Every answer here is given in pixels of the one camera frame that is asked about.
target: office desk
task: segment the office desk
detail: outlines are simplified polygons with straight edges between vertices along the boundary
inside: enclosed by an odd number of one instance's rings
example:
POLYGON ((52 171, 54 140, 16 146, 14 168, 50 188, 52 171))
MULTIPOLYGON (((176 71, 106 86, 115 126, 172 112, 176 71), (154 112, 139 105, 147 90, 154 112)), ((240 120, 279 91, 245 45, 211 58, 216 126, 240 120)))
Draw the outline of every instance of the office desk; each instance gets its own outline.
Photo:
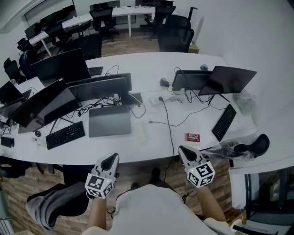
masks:
MULTIPOLYGON (((205 62, 210 69, 213 69, 215 65, 225 65, 223 59, 220 57, 188 53, 161 52, 111 56, 90 60, 87 61, 87 64, 88 66, 106 66, 107 64, 110 66, 111 62, 108 60, 109 58, 111 58, 111 61, 115 60, 115 62, 120 65, 120 68, 127 66, 128 63, 138 66, 136 67, 129 65, 128 67, 130 69, 128 72, 130 72, 132 75, 132 93, 141 90, 141 95, 143 102, 146 105, 147 112, 140 119, 135 118, 131 114, 131 134, 89 138, 89 113, 83 114, 81 117, 78 117, 77 114, 75 114, 71 121, 83 121, 86 133, 85 137, 48 151, 47 148, 41 146, 38 147, 35 143, 31 142, 31 137, 34 137, 33 133, 18 134, 16 129, 11 133, 11 137, 15 138, 15 147, 10 149, 0 146, 0 154, 2 156, 31 162, 81 165, 95 164, 98 158, 111 152, 117 152, 120 155, 120 162, 136 162, 169 157, 172 155, 172 147, 168 126, 164 124, 148 123, 149 121, 159 121, 164 123, 167 122, 163 104, 160 104, 154 108, 151 106, 148 100, 149 98, 158 98, 159 96, 168 92, 165 89, 162 90, 160 88, 159 79, 161 77, 166 77, 168 81, 172 82, 176 63, 176 66, 179 66, 182 69, 198 69, 200 61, 205 62), (142 71, 143 73, 141 76, 138 76, 140 75, 139 70, 144 66, 144 64, 139 66, 139 62, 137 62, 137 64, 135 63, 139 57, 145 59, 146 67, 145 70, 142 71), (165 62, 159 64, 156 57, 160 57, 161 59, 165 58, 165 62), (162 72, 155 77, 153 70, 161 70, 162 72), (136 126, 139 124, 143 125, 146 138, 146 142, 142 144, 139 142, 138 134, 136 132, 136 126)), ((30 87, 34 87, 40 91, 43 86, 38 78, 33 78, 17 86, 17 88, 22 92, 26 91, 30 87)), ((193 102, 189 103, 183 95, 179 95, 179 97, 183 99, 183 104, 177 101, 166 102, 170 124, 179 124, 189 113, 196 112, 207 107, 207 104, 201 104, 197 98, 194 98, 193 102)), ((231 104, 237 111, 237 115, 223 140, 253 133, 255 128, 251 118, 244 117, 240 113, 237 105, 232 100, 232 95, 228 94, 225 95, 225 97, 231 100, 231 104)), ((95 101, 87 101, 83 105, 87 105, 93 102, 95 101)), ((216 96, 212 101, 212 105, 216 108, 225 108, 228 103, 223 98, 216 96)), ((133 108, 133 112, 137 116, 141 115, 144 111, 143 107, 131 108, 133 108)), ((223 110, 217 110, 212 107, 208 107, 201 112, 190 115, 190 117, 181 126, 172 127, 171 131, 173 143, 175 146, 175 155, 177 155, 178 146, 185 144, 184 134, 192 129, 200 134, 201 144, 195 145, 196 148, 203 149, 216 145, 218 141, 211 133, 211 130, 217 120, 220 118, 222 112, 223 110)), ((58 121, 56 125, 57 128, 54 128, 53 131, 62 129, 68 125, 69 123, 66 121, 58 121)), ((49 124, 47 127, 44 127, 40 130, 42 134, 40 139, 45 140, 45 136, 49 134, 51 127, 52 124, 49 124)))
MULTIPOLYGON (((112 16, 113 17, 120 17, 120 16, 128 16, 128 28, 129 28, 129 36, 131 37, 131 21, 130 21, 130 16, 131 15, 152 15, 152 13, 155 13, 155 7, 143 7, 143 6, 138 6, 138 7, 117 7, 113 9, 112 16)), ((70 20, 64 21, 62 23, 63 28, 70 28, 82 23, 85 23, 89 20, 93 20, 92 16, 87 13, 82 16, 74 17, 70 20)), ((46 51, 48 54, 51 56, 51 52, 49 51, 48 47, 46 46, 44 39, 47 38, 49 35, 45 33, 45 31, 41 32, 37 36, 31 38, 29 42, 31 44, 37 43, 42 41, 46 51)))

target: keyboard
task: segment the keyboard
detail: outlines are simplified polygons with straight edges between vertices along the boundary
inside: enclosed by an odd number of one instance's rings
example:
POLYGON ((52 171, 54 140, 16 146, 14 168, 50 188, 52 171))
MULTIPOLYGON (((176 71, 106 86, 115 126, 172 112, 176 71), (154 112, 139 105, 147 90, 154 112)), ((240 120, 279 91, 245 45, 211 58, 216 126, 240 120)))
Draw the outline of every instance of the keyboard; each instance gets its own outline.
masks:
POLYGON ((228 105, 221 118, 212 129, 212 133, 215 135, 219 142, 222 140, 222 138, 226 134, 226 131, 229 129, 232 121, 234 120, 234 117, 236 116, 236 113, 237 112, 235 111, 233 106, 228 105))
POLYGON ((103 67, 93 67, 93 68, 88 68, 90 75, 93 76, 98 76, 102 74, 103 67))
POLYGON ((46 136, 47 149, 64 145, 83 136, 85 136, 85 131, 83 122, 80 121, 46 136))

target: white cable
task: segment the white cable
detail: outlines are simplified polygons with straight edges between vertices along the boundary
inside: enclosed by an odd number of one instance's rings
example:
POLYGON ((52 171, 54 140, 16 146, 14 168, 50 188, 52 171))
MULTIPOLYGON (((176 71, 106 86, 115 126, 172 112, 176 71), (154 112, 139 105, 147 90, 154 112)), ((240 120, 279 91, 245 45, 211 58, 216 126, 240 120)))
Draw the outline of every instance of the white cable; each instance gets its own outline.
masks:
POLYGON ((242 216, 242 224, 244 224, 244 218, 243 218, 243 215, 242 215, 242 209, 240 208, 240 214, 242 216))

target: black monitor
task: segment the black monitor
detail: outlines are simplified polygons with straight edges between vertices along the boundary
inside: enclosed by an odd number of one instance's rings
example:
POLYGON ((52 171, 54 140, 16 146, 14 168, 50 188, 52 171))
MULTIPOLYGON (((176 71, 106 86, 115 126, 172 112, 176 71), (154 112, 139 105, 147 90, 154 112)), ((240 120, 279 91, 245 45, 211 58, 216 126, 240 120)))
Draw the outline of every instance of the black monitor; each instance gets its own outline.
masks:
POLYGON ((79 107, 80 102, 60 79, 25 101, 11 119, 34 132, 79 107))
POLYGON ((174 2, 173 1, 160 1, 162 6, 166 6, 166 7, 171 7, 173 6, 174 2))
POLYGON ((10 118, 11 115, 23 104, 24 99, 17 99, 9 104, 6 104, 0 108, 0 115, 5 118, 10 118))
POLYGON ((31 39, 41 33, 41 26, 38 23, 32 24, 24 32, 27 36, 27 39, 31 39))
POLYGON ((199 95, 240 93, 256 73, 241 68, 215 66, 199 95))
POLYGON ((211 71, 177 70, 172 84, 173 91, 181 89, 200 90, 211 75, 211 71))
POLYGON ((60 78, 70 83, 91 77, 81 49, 51 56, 32 64, 31 68, 44 86, 60 78))
POLYGON ((4 105, 21 98, 22 93, 10 81, 0 88, 0 103, 4 105))
POLYGON ((70 83, 69 89, 80 102, 118 94, 123 104, 129 104, 129 91, 132 90, 131 76, 130 73, 123 73, 85 79, 70 83))

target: gray cloth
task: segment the gray cloth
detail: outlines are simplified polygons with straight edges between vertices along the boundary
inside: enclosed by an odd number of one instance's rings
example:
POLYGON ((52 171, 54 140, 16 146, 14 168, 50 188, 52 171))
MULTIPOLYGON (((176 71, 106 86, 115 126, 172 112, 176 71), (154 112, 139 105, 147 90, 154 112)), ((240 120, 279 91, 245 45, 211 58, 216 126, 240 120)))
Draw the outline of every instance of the gray cloth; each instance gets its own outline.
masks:
POLYGON ((52 191, 46 196, 38 196, 28 201, 26 209, 36 223, 45 230, 51 230, 57 219, 51 216, 52 213, 85 191, 85 183, 78 182, 68 188, 52 191))

